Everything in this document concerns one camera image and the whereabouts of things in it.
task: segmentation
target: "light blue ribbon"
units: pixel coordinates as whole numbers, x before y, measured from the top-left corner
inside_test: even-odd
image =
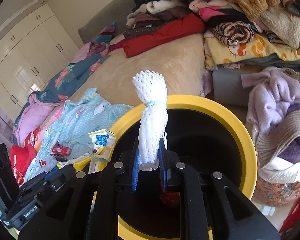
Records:
[[[158,101],[158,100],[154,100],[154,101],[150,101],[146,104],[146,107],[148,106],[153,106],[153,105],[163,105],[166,109],[167,109],[167,105],[162,102],[162,101]]]

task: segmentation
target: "screw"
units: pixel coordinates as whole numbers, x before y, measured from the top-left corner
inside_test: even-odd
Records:
[[[77,177],[78,179],[83,179],[85,176],[86,176],[86,173],[85,173],[84,171],[78,171],[78,172],[76,173],[76,177]]]
[[[184,163],[182,163],[182,162],[179,162],[179,163],[176,163],[176,167],[178,169],[184,169],[186,167],[186,165]]]
[[[116,168],[116,169],[120,169],[123,167],[123,163],[122,162],[116,162],[113,164],[113,166]]]
[[[213,173],[213,177],[215,177],[216,179],[221,179],[222,178],[222,173],[219,171],[215,171]]]

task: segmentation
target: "wardrobe door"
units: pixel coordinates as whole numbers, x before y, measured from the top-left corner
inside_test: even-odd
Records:
[[[51,10],[51,8],[47,3],[39,7],[37,10],[35,10],[35,13],[41,23],[49,19],[50,17],[54,16],[53,11]]]
[[[9,32],[16,44],[29,33],[23,21],[18,22]]]
[[[41,24],[41,21],[39,20],[39,17],[36,15],[36,12],[30,13],[28,16],[23,18],[21,20],[25,30],[27,33],[32,31],[34,28],[36,28],[39,24]]]
[[[0,82],[21,107],[27,102],[29,94],[39,90],[43,83],[18,47],[13,48],[1,62]]]
[[[54,68],[54,73],[59,72],[69,64],[70,61],[51,38],[43,24],[39,25],[28,35],[36,43],[42,54],[49,60]]]
[[[70,38],[66,30],[63,28],[57,17],[51,17],[50,19],[46,20],[43,25],[47,29],[57,46],[71,62],[79,49],[74,41]]]
[[[7,92],[0,82],[0,107],[6,112],[7,116],[15,120],[21,111],[21,106],[17,104],[16,100]]]
[[[28,34],[25,38],[23,38],[17,44],[17,47],[29,62],[32,71],[35,72],[44,83],[48,83],[57,73],[57,66],[48,60],[31,34]]]
[[[4,37],[0,40],[0,62],[12,50],[12,48],[15,45],[16,43],[13,41],[13,38],[9,32],[6,35],[4,35]]]

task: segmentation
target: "white fluffy cloth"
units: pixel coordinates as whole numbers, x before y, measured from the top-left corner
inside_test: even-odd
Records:
[[[146,3],[141,4],[141,6],[135,12],[130,13],[127,16],[127,19],[135,18],[140,14],[145,14],[146,12],[147,12],[147,4]]]
[[[185,5],[178,0],[151,1],[147,3],[147,11],[149,13],[155,14],[171,8],[175,8],[177,6],[185,7]]]
[[[136,74],[132,82],[138,97],[146,105],[139,129],[139,169],[151,171],[159,166],[159,141],[168,121],[166,82],[161,74],[149,70]]]
[[[275,157],[267,166],[258,171],[258,176],[269,183],[300,182],[300,162],[293,164]]]
[[[261,15],[263,23],[290,47],[300,46],[300,18],[291,15],[285,8],[269,7]]]

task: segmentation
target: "yellow cartoon blanket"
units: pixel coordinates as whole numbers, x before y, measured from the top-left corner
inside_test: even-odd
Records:
[[[284,61],[300,59],[300,48],[293,49],[288,45],[270,43],[266,37],[256,33],[251,42],[237,46],[224,45],[210,31],[206,31],[203,36],[205,38],[205,66],[209,70],[216,70],[217,65],[266,57],[273,53]]]

